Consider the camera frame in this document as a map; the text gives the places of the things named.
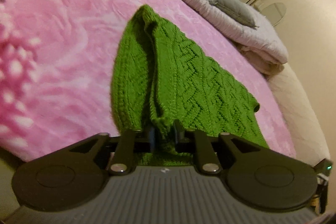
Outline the green knitted sweater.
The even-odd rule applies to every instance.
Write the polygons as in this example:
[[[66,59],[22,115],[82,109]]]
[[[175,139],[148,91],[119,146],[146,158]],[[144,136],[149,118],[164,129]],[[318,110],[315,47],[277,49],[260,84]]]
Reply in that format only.
[[[161,134],[157,152],[135,158],[140,165],[190,164],[191,155],[177,153],[169,137],[175,121],[209,136],[228,132],[267,147],[255,117],[256,98],[148,5],[135,12],[123,32],[110,97],[120,132],[152,125]]]

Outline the white folded quilt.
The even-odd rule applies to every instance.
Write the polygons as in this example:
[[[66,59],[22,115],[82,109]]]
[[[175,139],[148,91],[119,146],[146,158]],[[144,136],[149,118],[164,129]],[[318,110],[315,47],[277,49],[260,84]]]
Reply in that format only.
[[[265,75],[276,75],[288,61],[288,51],[270,21],[239,0],[183,0],[224,36]]]

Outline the pink floral bed blanket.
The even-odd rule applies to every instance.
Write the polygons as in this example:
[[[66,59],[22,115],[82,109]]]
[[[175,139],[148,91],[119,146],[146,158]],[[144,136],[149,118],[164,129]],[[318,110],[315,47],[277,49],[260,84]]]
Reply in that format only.
[[[253,94],[269,147],[295,157],[264,77],[182,0],[1,0],[1,147],[30,161],[98,132],[116,135],[112,67],[127,21],[144,4]]]

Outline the round glass side table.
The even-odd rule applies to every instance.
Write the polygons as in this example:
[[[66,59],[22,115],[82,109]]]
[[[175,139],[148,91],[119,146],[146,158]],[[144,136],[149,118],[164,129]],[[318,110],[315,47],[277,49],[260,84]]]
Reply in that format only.
[[[272,3],[268,6],[263,6],[263,4],[258,5],[257,3],[253,4],[253,7],[265,16],[272,26],[278,25],[283,17],[286,15],[286,6],[282,2]]]

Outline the grey pillow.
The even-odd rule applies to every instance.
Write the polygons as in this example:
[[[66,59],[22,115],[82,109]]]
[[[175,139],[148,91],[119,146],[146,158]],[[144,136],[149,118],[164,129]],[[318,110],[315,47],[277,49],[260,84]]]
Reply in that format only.
[[[240,0],[208,1],[210,5],[215,6],[236,22],[254,29],[257,27],[252,13],[248,10],[246,4]]]

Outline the beige padded bed frame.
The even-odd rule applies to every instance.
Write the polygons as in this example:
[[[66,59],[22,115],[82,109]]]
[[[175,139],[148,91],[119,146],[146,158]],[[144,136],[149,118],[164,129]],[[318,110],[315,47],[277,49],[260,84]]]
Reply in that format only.
[[[268,78],[295,150],[295,158],[310,165],[330,160],[325,134],[297,75],[289,64]]]

